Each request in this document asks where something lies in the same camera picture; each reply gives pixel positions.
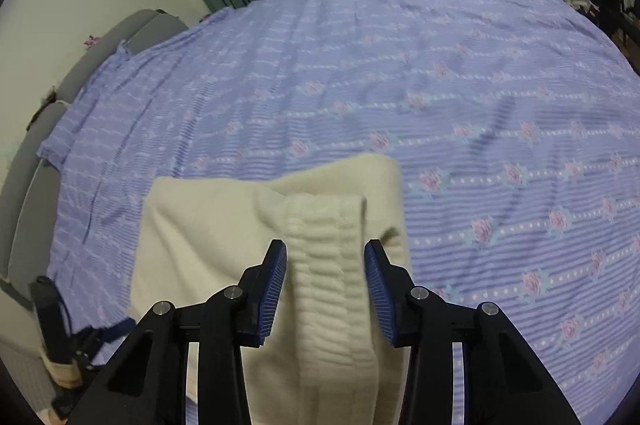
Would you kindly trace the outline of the purple floral bed sheet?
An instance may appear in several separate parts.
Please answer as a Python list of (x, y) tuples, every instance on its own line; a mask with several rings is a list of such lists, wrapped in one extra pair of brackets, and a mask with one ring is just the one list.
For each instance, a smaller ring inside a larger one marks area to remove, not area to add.
[(639, 373), (639, 80), (562, 0), (258, 0), (118, 43), (39, 153), (73, 323), (122, 319), (158, 176), (401, 166), (414, 278), (493, 299), (578, 419)]

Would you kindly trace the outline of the purple toy on headboard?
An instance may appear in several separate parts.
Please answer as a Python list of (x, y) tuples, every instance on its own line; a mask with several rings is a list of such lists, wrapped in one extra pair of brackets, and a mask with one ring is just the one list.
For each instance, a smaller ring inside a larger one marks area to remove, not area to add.
[(92, 48), (98, 41), (99, 37), (89, 35), (88, 38), (84, 41), (84, 45), (87, 49)]

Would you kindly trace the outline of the cream white pants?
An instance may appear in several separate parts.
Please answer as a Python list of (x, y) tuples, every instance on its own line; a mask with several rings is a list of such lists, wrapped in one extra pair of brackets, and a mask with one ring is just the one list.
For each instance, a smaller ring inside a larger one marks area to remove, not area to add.
[(188, 306), (239, 281), (284, 242), (285, 280), (272, 330), (243, 350), (256, 424), (393, 424), (405, 356), (371, 307), (363, 250), (381, 241), (409, 263), (400, 166), (352, 158), (269, 182), (155, 179), (143, 204), (129, 312)]

